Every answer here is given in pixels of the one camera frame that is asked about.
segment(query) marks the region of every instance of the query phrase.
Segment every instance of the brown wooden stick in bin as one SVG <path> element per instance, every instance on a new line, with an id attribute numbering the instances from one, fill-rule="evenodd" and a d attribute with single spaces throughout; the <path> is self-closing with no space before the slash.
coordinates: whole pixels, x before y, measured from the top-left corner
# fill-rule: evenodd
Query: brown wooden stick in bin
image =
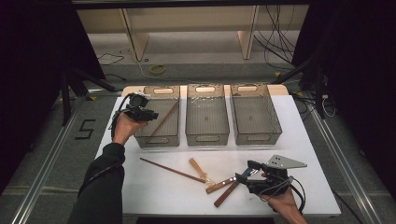
<path id="1" fill-rule="evenodd" d="M 175 104 L 172 106 L 172 108 L 168 111 L 168 113 L 165 115 L 163 120 L 161 120 L 161 122 L 157 126 L 157 128 L 155 128 L 155 130 L 151 133 L 150 137 L 152 137 L 160 129 L 161 125 L 163 125 L 163 123 L 166 121 L 166 119 L 169 117 L 169 115 L 172 113 L 172 111 L 174 111 L 174 109 L 176 108 L 177 105 L 178 105 L 178 100 L 175 102 Z"/>
<path id="2" fill-rule="evenodd" d="M 178 175 L 184 175 L 184 176 L 186 176 L 186 177 L 188 177 L 188 178 L 190 178 L 190 179 L 196 180 L 196 181 L 201 182 L 201 183 L 205 183 L 205 181 L 204 181 L 203 179 L 201 179 L 201 178 L 198 178 L 198 177 L 195 177 L 195 176 L 192 176 L 192 175 L 188 175 L 188 174 L 182 173 L 182 172 L 180 172 L 180 171 L 174 170 L 174 169 L 169 168 L 169 167 L 167 167 L 167 166 L 160 165 L 160 164 L 158 164 L 158 163 L 156 163 L 156 162 L 154 162 L 154 161 L 149 161 L 149 160 L 146 160 L 146 159 L 143 159 L 143 158 L 140 158 L 140 160 L 146 161 L 146 162 L 151 163 L 151 164 L 156 165 L 156 166 L 159 166 L 159 167 L 161 167 L 161 168 L 163 168 L 163 169 L 165 169 L 165 170 L 174 172 L 174 173 L 176 173 L 176 174 L 178 174 Z"/>

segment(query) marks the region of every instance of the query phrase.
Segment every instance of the gray carpet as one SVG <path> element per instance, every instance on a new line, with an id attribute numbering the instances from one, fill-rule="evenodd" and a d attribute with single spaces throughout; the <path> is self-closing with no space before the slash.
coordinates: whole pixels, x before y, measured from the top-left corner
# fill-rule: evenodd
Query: gray carpet
<path id="1" fill-rule="evenodd" d="M 275 69 L 266 64 L 165 64 L 166 72 L 155 76 L 149 73 L 150 64 L 143 64 L 143 72 L 150 77 L 143 77 L 137 65 L 111 65 L 103 66 L 105 74 L 114 74 L 127 78 L 126 81 L 106 76 L 106 82 L 124 88 L 131 85 L 183 85 L 196 82 L 221 82 L 224 84 L 241 82 L 271 82 L 275 80 Z M 288 80 L 285 85 L 290 91 L 298 90 L 299 77 Z M 97 89 L 91 82 L 86 82 L 90 89 Z M 77 190 L 81 184 L 88 164 L 94 159 L 103 133 L 107 128 L 110 113 L 117 95 L 98 93 L 94 101 L 85 101 L 76 117 L 75 124 L 67 136 L 58 160 L 49 175 L 43 191 L 41 192 L 35 207 L 28 219 L 28 223 L 65 223 L 77 198 Z M 304 111 L 304 105 L 296 101 L 300 111 Z M 318 155 L 332 189 L 338 192 L 343 199 L 363 219 L 346 181 L 342 177 L 337 165 L 332 158 L 318 126 L 312 118 L 310 111 L 301 115 L 305 128 L 311 139 L 312 145 Z M 79 137 L 87 137 L 88 133 L 79 129 L 84 120 L 84 127 L 93 129 L 89 139 L 77 140 Z M 27 188 L 32 185 L 35 177 L 49 153 L 57 134 L 61 130 L 63 120 L 62 102 L 57 101 L 49 114 L 47 122 L 43 125 L 40 135 L 35 141 L 34 150 L 28 153 L 18 171 L 8 185 L 5 193 L 0 197 L 0 223 L 9 223 Z M 326 118 L 333 134 L 353 166 L 364 188 L 368 191 L 375 207 L 386 223 L 396 222 L 395 202 L 389 196 L 384 186 L 379 181 L 369 162 L 358 152 L 357 144 L 350 130 L 343 122 L 342 117 Z M 333 218 L 308 217 L 310 223 L 358 223 L 347 208 L 340 202 L 343 214 Z M 125 216 L 124 223 L 135 223 L 134 217 Z M 275 223 L 284 223 L 279 217 Z"/>

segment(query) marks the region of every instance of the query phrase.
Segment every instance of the hand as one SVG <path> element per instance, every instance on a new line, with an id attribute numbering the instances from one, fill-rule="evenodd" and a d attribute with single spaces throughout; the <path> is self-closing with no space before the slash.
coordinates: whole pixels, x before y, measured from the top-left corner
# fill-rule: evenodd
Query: hand
<path id="1" fill-rule="evenodd" d="M 291 188 L 288 188 L 284 194 L 277 196 L 259 195 L 264 200 L 268 200 L 268 205 L 276 210 L 288 223 L 306 223 L 305 219 L 298 210 L 297 204 L 294 201 L 294 196 Z"/>
<path id="2" fill-rule="evenodd" d="M 134 121 L 130 119 L 125 113 L 120 113 L 117 119 L 116 130 L 114 131 L 113 143 L 125 145 L 129 137 L 134 135 L 137 130 L 147 126 L 146 121 Z"/>

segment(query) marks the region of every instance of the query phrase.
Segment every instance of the hand-mounted device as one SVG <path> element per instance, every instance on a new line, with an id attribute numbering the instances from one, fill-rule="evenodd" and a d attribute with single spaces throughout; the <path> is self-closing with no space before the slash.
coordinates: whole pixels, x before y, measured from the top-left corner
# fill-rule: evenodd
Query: hand-mounted device
<path id="1" fill-rule="evenodd" d="M 258 164 L 259 163 L 255 161 L 247 162 L 247 166 L 249 168 L 257 169 Z M 254 193 L 257 195 L 269 195 L 270 199 L 274 196 L 285 193 L 288 187 L 291 187 L 291 189 L 293 189 L 301 198 L 301 205 L 299 210 L 302 213 L 305 205 L 304 188 L 297 179 L 295 179 L 293 176 L 288 176 L 287 169 L 306 167 L 306 163 L 294 161 L 279 155 L 274 155 L 267 163 L 262 163 L 259 166 L 259 170 L 262 169 L 266 173 L 265 180 L 250 180 L 246 176 L 235 174 L 236 181 L 246 185 L 250 193 Z M 303 190 L 304 197 L 297 190 L 297 188 L 295 188 L 291 184 L 293 180 L 297 181 L 300 184 Z"/>
<path id="2" fill-rule="evenodd" d="M 122 109 L 123 104 L 129 98 L 129 104 Z M 158 113 L 153 110 L 144 109 L 149 102 L 149 95 L 143 93 L 142 91 L 137 91 L 135 93 L 127 94 L 122 100 L 119 110 L 117 110 L 113 116 L 111 122 L 111 138 L 114 137 L 114 130 L 116 130 L 117 119 L 120 113 L 125 113 L 129 118 L 135 121 L 150 121 L 158 118 Z"/>

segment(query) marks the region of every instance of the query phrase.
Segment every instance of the person's left hand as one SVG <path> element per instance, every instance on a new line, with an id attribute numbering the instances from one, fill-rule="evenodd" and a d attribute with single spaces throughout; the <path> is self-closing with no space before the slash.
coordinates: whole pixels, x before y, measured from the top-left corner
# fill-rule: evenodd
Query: person's left hand
<path id="1" fill-rule="evenodd" d="M 114 131 L 113 143 L 125 145 L 129 137 L 134 135 L 140 128 L 147 126 L 146 121 L 134 121 L 125 113 L 120 113 L 117 119 L 116 130 Z"/>

